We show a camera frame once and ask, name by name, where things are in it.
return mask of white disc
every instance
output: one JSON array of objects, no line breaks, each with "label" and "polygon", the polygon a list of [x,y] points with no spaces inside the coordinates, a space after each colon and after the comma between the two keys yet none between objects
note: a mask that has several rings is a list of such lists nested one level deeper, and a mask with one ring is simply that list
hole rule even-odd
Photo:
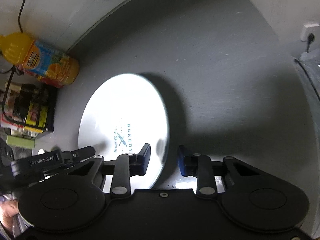
[{"label": "white disc", "polygon": [[[82,115],[78,147],[93,146],[105,161],[120,154],[139,153],[151,145],[145,176],[130,179],[131,192],[151,188],[166,160],[169,124],[163,100],[149,80],[136,74],[121,74],[104,82],[91,96]],[[103,192],[110,192],[108,175]]]}]

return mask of yellow label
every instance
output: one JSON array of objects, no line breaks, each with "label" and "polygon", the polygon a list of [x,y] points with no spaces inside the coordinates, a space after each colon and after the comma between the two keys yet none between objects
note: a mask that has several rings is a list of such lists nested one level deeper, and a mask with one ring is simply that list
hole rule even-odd
[{"label": "yellow label", "polygon": [[[29,105],[29,111],[28,111],[28,115],[27,115],[26,124],[36,125],[38,111],[39,111],[39,104],[31,102]],[[44,127],[45,122],[47,120],[47,114],[48,114],[48,107],[41,106],[39,124],[38,124],[39,127]],[[34,130],[34,128],[31,128],[31,127],[26,126],[26,128],[28,130],[30,130],[30,129]]]}]

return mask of black plug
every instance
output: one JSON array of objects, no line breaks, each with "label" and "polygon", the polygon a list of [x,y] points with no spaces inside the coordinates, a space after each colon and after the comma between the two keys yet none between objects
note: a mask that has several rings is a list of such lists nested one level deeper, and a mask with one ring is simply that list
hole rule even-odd
[{"label": "black plug", "polygon": [[307,50],[306,52],[309,52],[310,44],[315,40],[315,36],[313,33],[310,33],[308,36],[308,44],[307,44]]}]

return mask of human hand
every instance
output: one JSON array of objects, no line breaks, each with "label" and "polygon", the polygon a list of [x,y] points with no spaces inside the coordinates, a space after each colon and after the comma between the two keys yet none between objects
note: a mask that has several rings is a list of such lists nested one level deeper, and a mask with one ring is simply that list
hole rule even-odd
[{"label": "human hand", "polygon": [[0,222],[7,232],[12,233],[13,216],[18,213],[18,200],[8,200],[0,204]]}]

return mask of circular joint cover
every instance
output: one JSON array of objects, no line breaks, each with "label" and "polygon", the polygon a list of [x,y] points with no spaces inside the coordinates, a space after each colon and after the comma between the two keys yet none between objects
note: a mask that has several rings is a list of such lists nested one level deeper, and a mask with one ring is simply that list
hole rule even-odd
[{"label": "circular joint cover", "polygon": [[301,223],[308,213],[309,201],[301,189],[284,180],[247,176],[225,192],[222,206],[240,225],[275,232]]},{"label": "circular joint cover", "polygon": [[105,206],[103,192],[82,176],[55,175],[19,199],[21,216],[45,231],[70,231],[91,222]]}]

